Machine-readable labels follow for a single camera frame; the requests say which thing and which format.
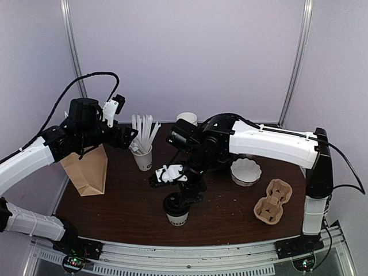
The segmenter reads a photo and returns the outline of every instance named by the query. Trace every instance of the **paper cup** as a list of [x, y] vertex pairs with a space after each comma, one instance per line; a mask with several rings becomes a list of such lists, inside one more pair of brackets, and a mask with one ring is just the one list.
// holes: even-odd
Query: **paper cup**
[[148, 171], [152, 168], [152, 146], [146, 154], [137, 154], [133, 151], [132, 153], [141, 171]]
[[195, 126], [198, 125], [198, 118], [197, 118], [197, 115], [195, 115], [194, 113], [192, 112], [184, 112], [184, 113], [180, 113], [178, 116], [177, 116], [177, 121], [179, 119], [183, 119]]
[[163, 210], [173, 226], [183, 226], [188, 218], [190, 206], [180, 208], [180, 193], [171, 193], [163, 200]]
[[173, 216], [170, 216], [169, 214], [166, 214], [166, 215], [167, 215], [167, 218], [168, 218], [169, 222], [173, 226], [183, 226], [186, 223], [186, 220], [188, 218], [188, 214], [189, 214], [189, 212], [187, 212], [186, 214], [184, 214], [183, 216], [180, 216], [180, 217], [173, 217]]

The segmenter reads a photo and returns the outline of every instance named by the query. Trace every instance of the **table surface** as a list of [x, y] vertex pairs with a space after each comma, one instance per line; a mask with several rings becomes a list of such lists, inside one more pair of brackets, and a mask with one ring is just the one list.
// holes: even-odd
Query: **table surface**
[[[111, 242], [150, 246], [208, 246], [240, 244], [280, 239], [301, 233], [304, 215], [305, 179], [296, 165], [261, 158], [260, 180], [251, 187], [241, 187], [231, 180], [229, 170], [207, 172], [205, 200], [191, 206], [187, 223], [172, 226], [162, 209], [164, 197], [177, 186], [152, 189], [148, 177], [154, 169], [169, 162], [176, 149], [165, 142], [172, 124], [163, 124], [153, 144], [153, 169], [138, 169], [129, 150], [106, 145], [108, 171], [104, 195], [81, 197], [70, 182], [57, 210], [68, 218], [83, 237]], [[293, 195], [283, 205], [283, 216], [276, 225], [256, 219], [253, 208], [266, 196], [272, 179], [289, 183]]]

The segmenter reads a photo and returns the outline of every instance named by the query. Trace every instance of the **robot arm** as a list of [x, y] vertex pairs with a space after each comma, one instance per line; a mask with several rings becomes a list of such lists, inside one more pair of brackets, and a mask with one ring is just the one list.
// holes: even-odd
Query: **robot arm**
[[[124, 103], [125, 98], [120, 95], [108, 100], [103, 108], [94, 99], [73, 99], [69, 115], [60, 126], [46, 129], [28, 148], [0, 164], [0, 196], [31, 173], [72, 152], [82, 158], [102, 143], [127, 149], [137, 131], [124, 129], [114, 120]], [[0, 232], [3, 231], [46, 237], [57, 242], [56, 247], [66, 254], [84, 256], [88, 248], [87, 244], [81, 244], [78, 231], [67, 220], [43, 216], [0, 198]]]
[[[124, 97], [118, 95], [101, 109], [94, 99], [73, 99], [69, 116], [60, 126], [46, 129], [32, 145], [0, 164], [0, 196], [31, 173], [57, 163], [72, 152], [83, 157], [85, 148], [94, 149], [102, 143], [128, 148], [137, 131], [123, 130], [114, 121], [124, 102]], [[101, 120], [99, 110], [103, 110]]]
[[174, 164], [157, 170], [150, 185], [178, 184], [180, 205], [184, 208], [203, 200], [200, 192], [206, 190], [206, 185], [202, 177], [214, 161], [226, 160], [232, 154], [254, 154], [294, 163], [307, 171], [302, 232], [318, 235], [333, 181], [329, 148], [316, 140], [327, 141], [325, 130], [317, 128], [315, 133], [280, 131], [256, 125], [235, 114], [214, 116], [200, 127], [178, 120], [167, 141], [180, 150], [191, 152], [191, 156], [181, 166]]

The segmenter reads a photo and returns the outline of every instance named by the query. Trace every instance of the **brown paper bag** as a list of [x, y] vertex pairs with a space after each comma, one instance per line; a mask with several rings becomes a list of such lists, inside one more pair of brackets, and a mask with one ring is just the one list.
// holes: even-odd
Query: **brown paper bag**
[[103, 145], [87, 153], [82, 160], [78, 158], [78, 154], [72, 153], [60, 162], [80, 196], [104, 194], [108, 157]]

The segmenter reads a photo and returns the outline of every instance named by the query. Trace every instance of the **white wall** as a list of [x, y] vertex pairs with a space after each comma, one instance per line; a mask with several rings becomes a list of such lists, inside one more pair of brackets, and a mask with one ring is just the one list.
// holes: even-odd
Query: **white wall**
[[[315, 1], [312, 26], [286, 127], [323, 127], [329, 140], [350, 159], [363, 183], [368, 180], [368, 2]], [[335, 185], [357, 185], [347, 165], [333, 153]], [[368, 271], [368, 199], [353, 189], [333, 193], [328, 221], [339, 219], [357, 266]]]
[[[60, 1], [0, 1], [0, 159], [40, 129], [60, 93], [74, 79]], [[62, 101], [53, 124], [63, 119], [76, 89]], [[5, 198], [51, 214], [65, 172], [44, 168], [11, 188]], [[19, 275], [30, 238], [0, 233], [0, 275]]]
[[[296, 54], [304, 1], [71, 1], [84, 74], [112, 70], [127, 103], [118, 116], [175, 121], [235, 112], [277, 122]], [[104, 101], [110, 79], [86, 85]]]

